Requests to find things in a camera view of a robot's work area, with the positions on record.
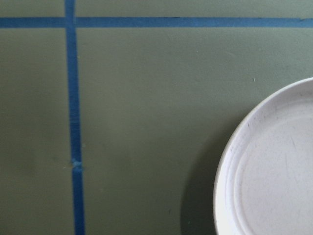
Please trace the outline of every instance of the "blue line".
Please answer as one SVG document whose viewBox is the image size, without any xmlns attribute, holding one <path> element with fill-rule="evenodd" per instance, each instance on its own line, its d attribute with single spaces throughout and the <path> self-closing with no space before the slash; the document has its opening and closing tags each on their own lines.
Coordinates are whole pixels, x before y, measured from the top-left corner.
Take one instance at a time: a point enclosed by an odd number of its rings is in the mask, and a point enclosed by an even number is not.
<svg viewBox="0 0 313 235">
<path fill-rule="evenodd" d="M 313 19 L 208 17 L 78 17 L 77 27 L 296 27 L 311 28 Z"/>
<path fill-rule="evenodd" d="M 83 169 L 81 153 L 77 40 L 74 15 L 75 0 L 65 0 L 65 23 L 67 36 L 67 75 L 69 95 L 70 119 L 70 145 L 73 203 L 74 203 L 74 228 L 76 235 L 85 234 L 84 197 L 83 197 Z"/>
<path fill-rule="evenodd" d="M 64 28 L 63 17 L 0 18 L 0 28 Z"/>
</svg>

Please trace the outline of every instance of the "vertical blue tape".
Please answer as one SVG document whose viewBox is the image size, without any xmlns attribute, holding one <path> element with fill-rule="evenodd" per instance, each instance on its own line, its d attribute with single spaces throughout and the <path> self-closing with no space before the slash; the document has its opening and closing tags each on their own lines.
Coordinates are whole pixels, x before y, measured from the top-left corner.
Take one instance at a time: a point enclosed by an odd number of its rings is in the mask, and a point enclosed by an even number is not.
<svg viewBox="0 0 313 235">
<path fill-rule="evenodd" d="M 75 235 L 85 235 L 84 198 L 83 198 L 83 170 L 81 153 L 79 88 L 77 65 L 77 40 L 75 28 L 75 0 L 65 0 L 65 26 L 67 40 L 67 77 L 69 95 L 69 121 L 74 228 Z"/>
</svg>

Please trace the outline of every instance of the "blue grid line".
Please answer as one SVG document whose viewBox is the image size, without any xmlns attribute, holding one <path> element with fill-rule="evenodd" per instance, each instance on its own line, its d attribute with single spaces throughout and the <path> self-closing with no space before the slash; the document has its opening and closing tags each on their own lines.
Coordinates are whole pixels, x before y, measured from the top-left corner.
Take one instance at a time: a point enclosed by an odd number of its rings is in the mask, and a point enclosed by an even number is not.
<svg viewBox="0 0 313 235">
<path fill-rule="evenodd" d="M 0 18 L 0 28 L 65 27 L 68 16 Z M 312 28 L 313 19 L 233 17 L 77 17 L 76 27 L 288 27 Z"/>
<path fill-rule="evenodd" d="M 70 146 L 71 162 L 73 165 L 72 187 L 74 204 L 74 229 L 76 235 L 84 235 L 85 217 L 83 197 L 83 169 L 80 133 L 77 39 L 74 9 L 75 0 L 65 0 Z"/>
</svg>

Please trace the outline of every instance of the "dish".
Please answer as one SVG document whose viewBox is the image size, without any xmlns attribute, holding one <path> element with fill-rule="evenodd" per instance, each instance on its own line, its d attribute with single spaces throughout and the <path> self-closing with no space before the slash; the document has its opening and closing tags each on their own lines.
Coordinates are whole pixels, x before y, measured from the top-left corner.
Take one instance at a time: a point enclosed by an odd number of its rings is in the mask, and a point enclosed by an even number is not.
<svg viewBox="0 0 313 235">
<path fill-rule="evenodd" d="M 219 235 L 313 234 L 313 78 L 278 90 L 237 127 L 213 205 Z"/>
</svg>

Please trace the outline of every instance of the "plate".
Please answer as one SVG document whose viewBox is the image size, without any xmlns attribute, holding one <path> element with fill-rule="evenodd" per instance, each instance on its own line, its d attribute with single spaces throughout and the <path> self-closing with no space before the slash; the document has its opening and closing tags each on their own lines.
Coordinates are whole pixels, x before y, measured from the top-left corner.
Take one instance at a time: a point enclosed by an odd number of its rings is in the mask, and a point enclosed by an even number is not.
<svg viewBox="0 0 313 235">
<path fill-rule="evenodd" d="M 313 234 L 313 78 L 272 94 L 237 127 L 214 186 L 219 235 Z"/>
</svg>

